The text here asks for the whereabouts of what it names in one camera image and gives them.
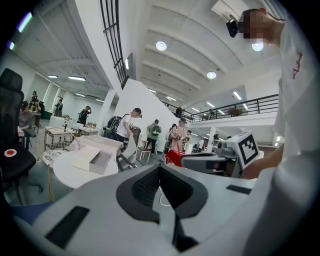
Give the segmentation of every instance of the railing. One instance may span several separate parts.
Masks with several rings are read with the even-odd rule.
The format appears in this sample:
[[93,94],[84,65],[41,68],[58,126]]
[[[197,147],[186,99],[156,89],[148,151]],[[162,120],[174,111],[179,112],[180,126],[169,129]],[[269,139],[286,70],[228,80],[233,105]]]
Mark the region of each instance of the railing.
[[114,68],[123,89],[129,78],[126,75],[126,69],[124,64],[124,57],[122,55],[120,29],[119,29],[119,0],[100,0],[103,26],[106,39],[108,41],[109,49],[111,52]]
[[[171,105],[169,103],[166,103],[162,100],[161,100],[161,102],[176,116],[176,111],[177,111],[178,107]],[[181,118],[185,118],[187,121],[191,122],[192,121],[192,113],[182,109],[181,110]]]
[[243,101],[237,104],[217,107],[201,113],[193,114],[191,122],[277,112],[278,100],[278,94],[275,94],[267,97]]

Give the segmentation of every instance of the ceiling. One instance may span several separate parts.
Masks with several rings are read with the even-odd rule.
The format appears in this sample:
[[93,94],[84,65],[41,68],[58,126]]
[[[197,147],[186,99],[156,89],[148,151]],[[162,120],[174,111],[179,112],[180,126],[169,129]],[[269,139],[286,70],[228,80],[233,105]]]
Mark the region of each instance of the ceiling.
[[42,1],[23,32],[14,37],[14,52],[37,72],[58,76],[51,80],[72,93],[105,99],[110,87],[90,56],[66,0]]
[[[153,1],[146,28],[140,79],[148,88],[156,91],[159,99],[180,107],[191,101],[198,91],[215,85],[215,79],[207,78],[208,72],[215,72],[217,78],[221,78],[279,54],[275,47],[264,45],[262,51],[254,51],[252,45],[240,36],[231,38],[226,19],[212,10],[219,1]],[[262,7],[263,3],[268,2],[223,1],[236,10],[239,16],[245,9]],[[156,48],[159,41],[166,43],[166,50],[160,51]],[[240,86],[239,90],[242,93],[241,101],[245,101],[245,84]],[[216,107],[233,104],[235,98],[232,97],[232,92],[217,94],[210,103]],[[170,102],[166,96],[176,101]],[[206,102],[192,107],[208,109]],[[186,110],[196,113],[191,108]]]

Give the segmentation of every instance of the chair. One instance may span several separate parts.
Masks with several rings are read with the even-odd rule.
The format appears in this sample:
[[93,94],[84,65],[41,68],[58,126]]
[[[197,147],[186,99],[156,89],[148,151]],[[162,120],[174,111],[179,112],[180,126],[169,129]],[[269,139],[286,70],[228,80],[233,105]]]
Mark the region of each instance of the chair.
[[[18,122],[19,113],[24,99],[21,91],[22,77],[6,68],[0,76],[0,168],[2,181],[8,184],[7,189],[14,185],[19,203],[23,205],[19,193],[19,179],[28,175],[28,171],[35,165],[36,158],[19,143]],[[31,130],[24,130],[26,136],[35,137]],[[16,155],[7,157],[7,150],[15,150]]]

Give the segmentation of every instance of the round ceiling light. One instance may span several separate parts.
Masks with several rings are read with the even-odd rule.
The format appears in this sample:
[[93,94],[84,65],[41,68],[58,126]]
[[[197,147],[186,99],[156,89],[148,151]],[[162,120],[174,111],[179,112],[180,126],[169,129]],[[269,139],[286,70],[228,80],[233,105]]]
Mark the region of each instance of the round ceiling light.
[[254,42],[252,44],[252,48],[256,51],[256,52],[260,52],[263,48],[264,48],[264,43],[263,42]]
[[217,74],[213,71],[209,72],[208,74],[206,74],[206,76],[209,78],[209,79],[214,79],[216,78]]
[[159,51],[164,51],[165,49],[167,49],[166,43],[162,41],[157,42],[155,46]]

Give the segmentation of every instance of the red object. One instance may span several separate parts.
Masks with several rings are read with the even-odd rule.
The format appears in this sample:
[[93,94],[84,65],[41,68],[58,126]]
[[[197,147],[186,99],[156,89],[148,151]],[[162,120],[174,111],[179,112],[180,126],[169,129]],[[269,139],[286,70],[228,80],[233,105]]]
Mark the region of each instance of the red object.
[[185,153],[183,152],[178,152],[178,151],[175,151],[175,150],[170,150],[166,155],[165,157],[166,158],[169,158],[172,163],[174,163],[175,166],[179,166],[179,167],[182,167],[181,164],[180,164],[180,158],[181,156],[185,155]]

